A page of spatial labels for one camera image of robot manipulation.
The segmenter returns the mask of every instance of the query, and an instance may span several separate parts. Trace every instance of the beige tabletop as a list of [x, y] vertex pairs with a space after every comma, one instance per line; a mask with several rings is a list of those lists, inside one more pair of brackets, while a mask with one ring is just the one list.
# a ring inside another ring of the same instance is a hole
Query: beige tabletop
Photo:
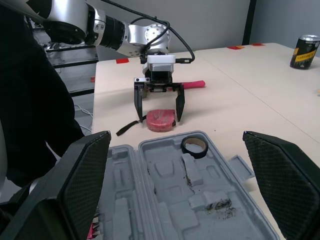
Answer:
[[[205, 88], [185, 90], [181, 122], [170, 132], [148, 130], [137, 124], [124, 135], [116, 132], [137, 120], [134, 78], [143, 77], [138, 58], [129, 63], [102, 61], [96, 67], [93, 132], [110, 130], [111, 146], [129, 144], [136, 148], [144, 140], [201, 130], [208, 134], [228, 160], [240, 155], [251, 167], [242, 135], [255, 131], [297, 144], [320, 166], [320, 59], [310, 70], [289, 67], [293, 49], [269, 43], [196, 51], [192, 64], [174, 66], [174, 82], [204, 80]], [[188, 57], [178, 53], [177, 57]], [[143, 100], [143, 113], [176, 109], [177, 94], [152, 93]], [[283, 238], [263, 200], [257, 181], [246, 182], [250, 194]]]

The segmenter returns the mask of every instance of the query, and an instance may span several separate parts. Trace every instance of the black cable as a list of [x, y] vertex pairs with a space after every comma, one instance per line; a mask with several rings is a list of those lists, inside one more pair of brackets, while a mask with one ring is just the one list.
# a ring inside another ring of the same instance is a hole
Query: black cable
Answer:
[[[133, 21], [133, 23], [139, 21], [139, 20], [142, 20], [142, 19], [148, 19], [148, 20], [151, 20], [151, 21], [154, 21], [154, 22], [157, 22], [157, 23], [160, 23], [160, 24], [163, 24], [163, 25], [167, 25], [167, 21], [162, 21], [162, 20], [159, 20], [157, 19], [157, 17], [152, 17], [152, 16], [149, 16], [147, 14], [144, 14], [144, 13], [141, 13], [141, 12], [138, 12], [138, 11], [135, 11], [135, 10], [132, 10], [130, 8], [127, 8], [125, 6], [122, 6], [116, 2], [113, 2], [113, 1], [110, 1], [110, 0], [101, 0], [102, 2], [104, 3], [107, 3], [107, 4], [110, 4], [110, 5], [113, 5], [117, 8], [120, 8], [120, 9], [123, 9], [129, 13], [132, 13], [132, 14], [136, 14], [136, 15], [139, 15], [141, 17], [137, 18], [136, 20]], [[157, 41], [159, 38], [161, 38], [168, 30], [170, 30], [182, 43], [183, 45], [186, 47], [186, 49], [189, 51], [189, 53], [191, 54], [191, 58], [178, 58], [175, 60], [176, 63], [179, 63], [179, 64], [190, 64], [192, 63], [196, 57], [195, 57], [195, 54], [194, 52], [192, 51], [191, 47], [186, 43], [186, 41], [172, 28], [172, 27], [167, 27], [166, 28], [166, 31], [162, 32], [162, 34], [160, 34], [159, 36], [157, 36], [155, 39], [153, 39], [152, 41]]]
[[132, 22], [130, 22], [130, 24], [134, 24], [135, 22], [138, 22], [140, 20], [143, 20], [143, 19], [148, 19], [148, 18], [145, 18], [145, 17], [138, 17], [137, 19], [133, 20]]
[[147, 51], [148, 51], [149, 47], [151, 46], [151, 44], [153, 44], [158, 39], [162, 38], [162, 36], [165, 35], [168, 32], [168, 30], [170, 29], [170, 23], [168, 21], [163, 21], [163, 22], [166, 23], [165, 30], [159, 36], [157, 36], [152, 41], [148, 42], [147, 45], [145, 45], [145, 47], [142, 49], [142, 52], [144, 53], [144, 55], [147, 53]]
[[[137, 18], [137, 19], [135, 19], [135, 20], [133, 20], [132, 22], [131, 22], [131, 24], [133, 24], [133, 23], [136, 23], [136, 22], [138, 22], [138, 21], [140, 21], [140, 20], [143, 20], [143, 19], [147, 19], [147, 20], [150, 20], [150, 19], [148, 19], [148, 18], [146, 18], [146, 17], [139, 17], [139, 18]], [[189, 53], [191, 54], [191, 58], [178, 58], [178, 59], [176, 59], [176, 63], [177, 64], [189, 64], [189, 63], [192, 63], [195, 59], [196, 59], [196, 57], [195, 57], [195, 54], [194, 54], [194, 52], [192, 51], [192, 49], [191, 49], [191, 47], [185, 42], [185, 40], [176, 32], [176, 30], [174, 30], [172, 27], [169, 27], [169, 30], [183, 43], [183, 45], [186, 47], [186, 49], [189, 51]]]

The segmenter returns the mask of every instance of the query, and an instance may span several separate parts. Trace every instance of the pink handle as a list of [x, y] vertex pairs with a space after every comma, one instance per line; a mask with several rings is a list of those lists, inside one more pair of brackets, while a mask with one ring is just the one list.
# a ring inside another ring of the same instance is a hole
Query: pink handle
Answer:
[[206, 86], [205, 81], [191, 81], [183, 83], [184, 89], [204, 88]]

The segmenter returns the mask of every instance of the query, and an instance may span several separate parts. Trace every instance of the tape roll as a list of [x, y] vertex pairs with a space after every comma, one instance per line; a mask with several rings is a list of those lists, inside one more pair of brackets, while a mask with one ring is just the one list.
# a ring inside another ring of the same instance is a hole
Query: tape roll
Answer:
[[[194, 144], [202, 148], [201, 152], [193, 152], [187, 149], [187, 144]], [[188, 136], [182, 140], [181, 149], [184, 154], [190, 154], [195, 159], [202, 159], [207, 155], [208, 152], [208, 142], [197, 136]]]

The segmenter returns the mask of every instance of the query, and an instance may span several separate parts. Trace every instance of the gray plastic case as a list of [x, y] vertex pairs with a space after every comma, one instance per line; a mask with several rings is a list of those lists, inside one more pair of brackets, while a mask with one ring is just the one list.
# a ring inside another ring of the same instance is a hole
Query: gray plastic case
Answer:
[[[206, 157], [183, 154], [185, 137], [206, 139]], [[209, 137], [188, 132], [109, 149], [99, 201], [104, 240], [280, 239], [243, 182], [239, 156], [226, 161]]]

